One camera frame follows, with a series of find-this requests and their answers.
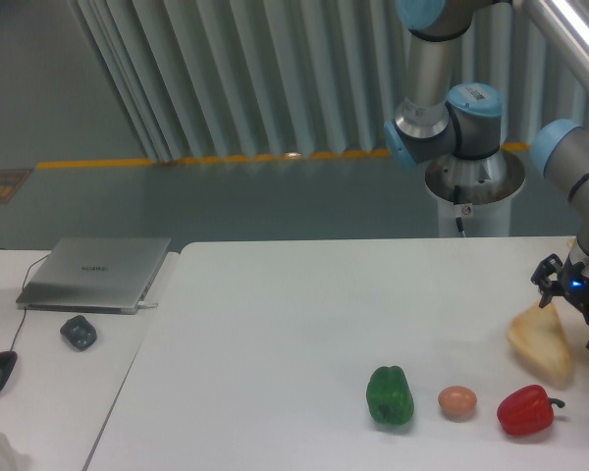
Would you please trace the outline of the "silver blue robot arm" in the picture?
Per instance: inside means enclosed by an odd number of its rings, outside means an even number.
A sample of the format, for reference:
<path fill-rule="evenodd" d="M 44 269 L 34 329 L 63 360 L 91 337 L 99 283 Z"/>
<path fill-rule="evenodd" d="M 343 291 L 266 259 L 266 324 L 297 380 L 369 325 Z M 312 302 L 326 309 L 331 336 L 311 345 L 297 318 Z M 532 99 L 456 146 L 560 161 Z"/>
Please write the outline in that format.
<path fill-rule="evenodd" d="M 412 40 L 404 99 L 384 126 L 387 146 L 405 166 L 426 165 L 441 236 L 504 236 L 525 172 L 500 145 L 502 97 L 484 83 L 451 82 L 455 48 L 484 3 L 400 1 L 396 8 Z M 578 1 L 517 1 L 514 8 L 558 49 L 589 92 L 589 9 Z M 565 299 L 589 327 L 589 130 L 554 121 L 539 131 L 530 157 L 581 219 L 568 256 L 541 261 L 532 283 L 543 303 Z"/>

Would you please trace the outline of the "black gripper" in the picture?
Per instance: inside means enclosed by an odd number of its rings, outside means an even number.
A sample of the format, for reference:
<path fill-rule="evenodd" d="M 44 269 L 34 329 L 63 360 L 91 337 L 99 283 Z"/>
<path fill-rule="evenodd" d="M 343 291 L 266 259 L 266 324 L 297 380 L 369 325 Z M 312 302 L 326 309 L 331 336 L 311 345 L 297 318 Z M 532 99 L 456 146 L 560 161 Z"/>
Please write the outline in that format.
<path fill-rule="evenodd" d="M 582 261 L 572 262 L 570 256 L 564 264 L 557 254 L 540 261 L 530 278 L 540 293 L 538 306 L 545 308 L 554 297 L 564 296 L 583 314 L 589 327 L 589 277 L 584 274 L 585 269 Z M 589 349 L 589 340 L 585 347 Z"/>

